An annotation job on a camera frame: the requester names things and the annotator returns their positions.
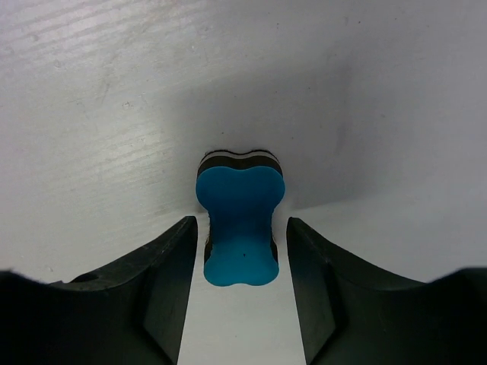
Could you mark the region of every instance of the gray surface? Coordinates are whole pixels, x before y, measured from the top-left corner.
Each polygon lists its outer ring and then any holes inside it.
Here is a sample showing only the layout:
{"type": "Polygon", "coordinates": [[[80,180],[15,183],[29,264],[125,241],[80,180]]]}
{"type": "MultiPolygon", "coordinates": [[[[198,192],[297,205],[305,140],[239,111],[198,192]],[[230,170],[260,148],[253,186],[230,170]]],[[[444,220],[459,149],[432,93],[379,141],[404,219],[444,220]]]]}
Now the gray surface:
{"type": "Polygon", "coordinates": [[[69,280],[202,213],[206,151],[268,148],[282,274],[220,290],[199,257],[180,362],[302,362],[288,215],[414,279],[487,261],[486,18],[483,0],[1,0],[0,266],[69,280]]]}

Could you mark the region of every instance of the white table surface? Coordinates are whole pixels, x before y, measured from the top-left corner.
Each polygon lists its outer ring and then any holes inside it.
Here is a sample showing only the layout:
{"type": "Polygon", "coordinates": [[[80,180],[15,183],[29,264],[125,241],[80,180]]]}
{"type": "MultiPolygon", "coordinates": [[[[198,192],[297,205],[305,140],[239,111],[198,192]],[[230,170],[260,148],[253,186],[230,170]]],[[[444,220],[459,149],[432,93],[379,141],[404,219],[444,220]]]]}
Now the white table surface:
{"type": "Polygon", "coordinates": [[[69,281],[185,214],[180,365],[304,363],[289,215],[429,281],[487,262],[487,2],[0,0],[0,267],[69,281]],[[202,276],[196,168],[267,148],[281,274],[202,276]]]}

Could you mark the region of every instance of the blue object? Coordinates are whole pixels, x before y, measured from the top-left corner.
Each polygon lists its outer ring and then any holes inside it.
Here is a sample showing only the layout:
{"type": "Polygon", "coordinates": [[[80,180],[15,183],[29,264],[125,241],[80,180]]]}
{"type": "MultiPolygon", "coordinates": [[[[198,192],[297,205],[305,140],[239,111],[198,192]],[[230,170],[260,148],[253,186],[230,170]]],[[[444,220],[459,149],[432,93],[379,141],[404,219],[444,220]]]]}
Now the blue object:
{"type": "Polygon", "coordinates": [[[272,213],[284,193],[284,179],[271,167],[211,167],[198,176],[196,196],[208,211],[212,240],[207,281],[219,287],[264,285],[277,277],[272,213]]]}

